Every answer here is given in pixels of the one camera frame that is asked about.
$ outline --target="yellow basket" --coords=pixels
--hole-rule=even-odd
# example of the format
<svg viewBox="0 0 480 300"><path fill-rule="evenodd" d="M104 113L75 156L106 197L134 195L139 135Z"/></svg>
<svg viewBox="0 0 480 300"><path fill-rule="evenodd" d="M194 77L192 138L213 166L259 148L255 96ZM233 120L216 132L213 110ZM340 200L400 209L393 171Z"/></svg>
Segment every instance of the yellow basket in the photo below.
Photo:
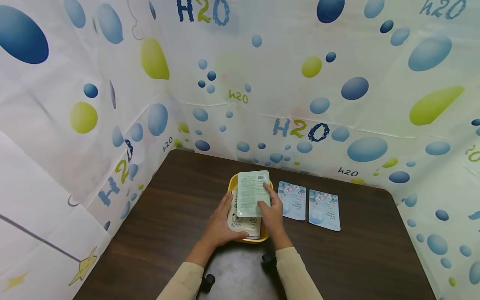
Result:
<svg viewBox="0 0 480 300"><path fill-rule="evenodd" d="M233 175L232 178L230 178L230 183L228 184L228 190L231 192L232 190L237 190L238 189L238 178L239 175L235 174ZM269 237L267 229L265 228L264 221L262 219L262 223L260 224L260 236L258 237L257 240L252 240L252 239L242 239L242 240L236 240L240 243L247 243L247 244L259 244L265 240L267 240Z"/></svg>

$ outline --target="lime green oval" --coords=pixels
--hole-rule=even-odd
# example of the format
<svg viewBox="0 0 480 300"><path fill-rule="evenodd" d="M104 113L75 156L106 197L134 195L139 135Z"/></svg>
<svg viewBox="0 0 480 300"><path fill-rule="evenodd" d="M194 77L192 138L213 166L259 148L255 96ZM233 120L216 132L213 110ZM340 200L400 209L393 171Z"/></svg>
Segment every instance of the lime green oval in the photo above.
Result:
<svg viewBox="0 0 480 300"><path fill-rule="evenodd" d="M431 124L464 91L464 87L456 85L427 94L410 110L410 122L417 126Z"/></svg>
<svg viewBox="0 0 480 300"><path fill-rule="evenodd" d="M78 133L89 133L95 128L98 115L93 106L86 102L77 102L70 110L70 125Z"/></svg>

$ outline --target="green blob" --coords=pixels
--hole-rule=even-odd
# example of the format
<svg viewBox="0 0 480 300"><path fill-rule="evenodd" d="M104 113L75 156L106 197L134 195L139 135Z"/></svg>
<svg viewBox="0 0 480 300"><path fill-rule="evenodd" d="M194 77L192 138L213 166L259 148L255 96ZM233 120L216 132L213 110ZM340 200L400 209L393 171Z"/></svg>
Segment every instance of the green blob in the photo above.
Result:
<svg viewBox="0 0 480 300"><path fill-rule="evenodd" d="M322 60L315 55L307 57L301 66L301 73L307 78L315 77L322 69Z"/></svg>
<svg viewBox="0 0 480 300"><path fill-rule="evenodd" d="M95 128L98 115L93 106L86 102L77 102L70 110L70 125L78 133L88 133Z"/></svg>
<svg viewBox="0 0 480 300"><path fill-rule="evenodd" d="M464 91L464 87L457 85L429 93L410 110L410 122L417 126L431 124Z"/></svg>

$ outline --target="yellow star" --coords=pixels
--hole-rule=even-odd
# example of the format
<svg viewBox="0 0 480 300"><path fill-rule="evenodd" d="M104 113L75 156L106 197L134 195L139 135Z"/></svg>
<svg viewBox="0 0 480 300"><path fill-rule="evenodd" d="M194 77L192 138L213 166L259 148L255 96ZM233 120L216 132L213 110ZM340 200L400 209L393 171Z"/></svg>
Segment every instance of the yellow star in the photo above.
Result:
<svg viewBox="0 0 480 300"><path fill-rule="evenodd" d="M93 248L93 250L90 252L90 255L85 258L84 260L82 260L79 264L78 264L78 272L77 274L75 275L75 277L72 279L72 281L70 282L69 286L71 286L75 281L77 281L78 279L80 280L83 280L85 278L85 276L87 275L88 273L88 270L90 270L90 267L94 264L94 262L96 261L96 256L93 255L93 253L95 252L96 250L96 247Z"/></svg>
<svg viewBox="0 0 480 300"><path fill-rule="evenodd" d="M22 275L15 277L15 278L9 278L8 279L8 286L6 289L3 290L3 292L6 292L7 290L22 284L24 282L24 277L28 274L28 272L23 273Z"/></svg>

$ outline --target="dark wooden table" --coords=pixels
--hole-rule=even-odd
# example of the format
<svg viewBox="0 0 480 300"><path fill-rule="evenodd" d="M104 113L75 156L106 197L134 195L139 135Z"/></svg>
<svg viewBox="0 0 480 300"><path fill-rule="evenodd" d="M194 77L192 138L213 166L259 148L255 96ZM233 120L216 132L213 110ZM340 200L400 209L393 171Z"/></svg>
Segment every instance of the dark wooden table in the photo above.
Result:
<svg viewBox="0 0 480 300"><path fill-rule="evenodd" d="M435 299L391 195L381 189L174 150L75 297L156 299L175 274L227 190L230 177L267 169L280 180L338 195L340 232L284 218L285 229L325 300ZM260 245L231 242L213 255L216 277L198 299L285 299L265 273Z"/></svg>

